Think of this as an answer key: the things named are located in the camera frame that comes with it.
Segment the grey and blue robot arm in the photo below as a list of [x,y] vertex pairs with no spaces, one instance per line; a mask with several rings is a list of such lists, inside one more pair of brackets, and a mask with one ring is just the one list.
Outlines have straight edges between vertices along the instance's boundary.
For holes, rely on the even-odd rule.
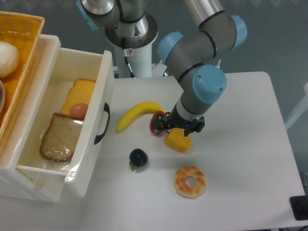
[[[104,28],[115,49],[120,77],[152,75],[152,43],[158,25],[145,11],[147,1],[79,0],[77,5],[92,28]],[[162,63],[180,84],[183,94],[171,112],[155,112],[150,122],[155,135],[181,128],[187,136],[203,129],[204,113],[227,85],[224,72],[209,62],[242,44],[247,36],[243,19],[227,15],[218,0],[188,0],[186,5],[199,32],[192,38],[172,32],[157,46]]]

